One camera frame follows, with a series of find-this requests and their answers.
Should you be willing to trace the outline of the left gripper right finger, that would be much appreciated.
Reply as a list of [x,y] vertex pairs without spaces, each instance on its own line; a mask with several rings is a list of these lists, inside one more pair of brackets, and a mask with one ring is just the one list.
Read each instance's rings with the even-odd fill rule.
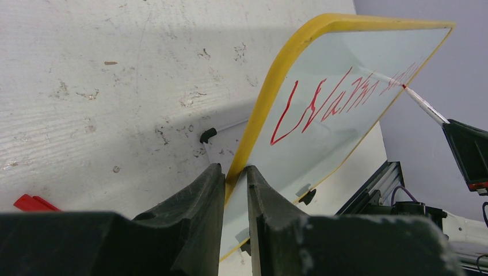
[[246,168],[254,275],[463,275],[446,236],[420,216],[311,216]]

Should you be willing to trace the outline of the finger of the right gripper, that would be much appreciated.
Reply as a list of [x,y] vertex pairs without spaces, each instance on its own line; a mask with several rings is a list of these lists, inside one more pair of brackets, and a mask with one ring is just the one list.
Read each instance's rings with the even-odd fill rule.
[[487,131],[452,119],[442,129],[469,191],[487,192]]

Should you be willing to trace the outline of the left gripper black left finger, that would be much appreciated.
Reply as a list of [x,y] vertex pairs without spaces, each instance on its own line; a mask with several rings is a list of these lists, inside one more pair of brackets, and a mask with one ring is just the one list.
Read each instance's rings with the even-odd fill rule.
[[225,176],[191,184],[128,219],[115,212],[1,214],[2,275],[217,275]]

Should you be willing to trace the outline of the white red marker pen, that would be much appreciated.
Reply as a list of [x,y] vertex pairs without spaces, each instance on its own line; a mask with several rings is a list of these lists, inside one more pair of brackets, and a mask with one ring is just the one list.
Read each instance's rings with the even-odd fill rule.
[[443,126],[444,124],[449,124],[449,121],[441,113],[439,113],[435,108],[433,108],[429,102],[424,100],[414,90],[407,87],[406,85],[402,85],[402,88],[404,89],[406,94],[440,126]]

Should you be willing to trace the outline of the yellow-framed whiteboard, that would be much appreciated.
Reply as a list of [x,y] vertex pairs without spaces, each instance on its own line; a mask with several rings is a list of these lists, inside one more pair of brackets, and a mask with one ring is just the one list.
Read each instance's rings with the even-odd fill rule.
[[249,238],[246,166],[298,202],[343,165],[454,28],[339,13],[300,27],[273,61],[228,170],[219,258]]

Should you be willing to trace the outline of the red marker cap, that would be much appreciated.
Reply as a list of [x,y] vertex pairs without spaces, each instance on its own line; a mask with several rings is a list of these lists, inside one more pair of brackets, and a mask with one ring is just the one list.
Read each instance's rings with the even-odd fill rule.
[[13,206],[24,212],[61,211],[47,200],[39,196],[31,196],[28,194],[22,195],[13,203]]

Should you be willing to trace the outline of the right black board clip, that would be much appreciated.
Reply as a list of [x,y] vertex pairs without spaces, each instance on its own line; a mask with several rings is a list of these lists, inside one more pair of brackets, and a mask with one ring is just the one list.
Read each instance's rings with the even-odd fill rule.
[[313,190],[310,190],[308,191],[300,200],[299,202],[300,203],[304,203],[305,205],[309,205],[311,203],[311,201],[313,200],[313,198],[315,197],[316,195],[316,192],[317,190],[316,189],[313,189]]

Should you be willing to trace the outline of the black board clip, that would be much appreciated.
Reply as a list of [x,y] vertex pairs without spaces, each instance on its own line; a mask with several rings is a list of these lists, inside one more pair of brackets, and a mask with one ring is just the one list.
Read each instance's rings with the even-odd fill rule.
[[201,136],[200,136],[200,140],[199,142],[201,144],[208,144],[209,143],[209,140],[216,136],[218,133],[218,131],[215,129],[215,128],[210,128],[210,129],[207,129],[206,131],[204,131]]
[[300,203],[304,203],[305,205],[309,205],[311,203],[311,201],[313,200],[313,198],[315,197],[316,195],[316,192],[317,190],[316,189],[313,189],[313,190],[310,190],[308,191],[300,200],[299,202]]

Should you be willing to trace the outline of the left black board clip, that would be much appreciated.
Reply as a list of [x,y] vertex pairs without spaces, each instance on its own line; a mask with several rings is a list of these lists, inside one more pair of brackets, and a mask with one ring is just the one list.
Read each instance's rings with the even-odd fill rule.
[[204,131],[201,136],[200,136],[200,140],[199,142],[201,144],[208,144],[209,143],[209,140],[216,136],[218,133],[218,131],[215,129],[215,128],[210,128],[210,129],[207,129],[206,131]]

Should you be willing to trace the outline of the aluminium rail frame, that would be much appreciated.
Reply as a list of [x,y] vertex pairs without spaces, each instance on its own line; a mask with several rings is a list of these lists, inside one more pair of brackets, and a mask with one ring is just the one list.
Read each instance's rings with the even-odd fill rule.
[[403,185],[401,164],[386,161],[336,214],[390,214],[391,193]]

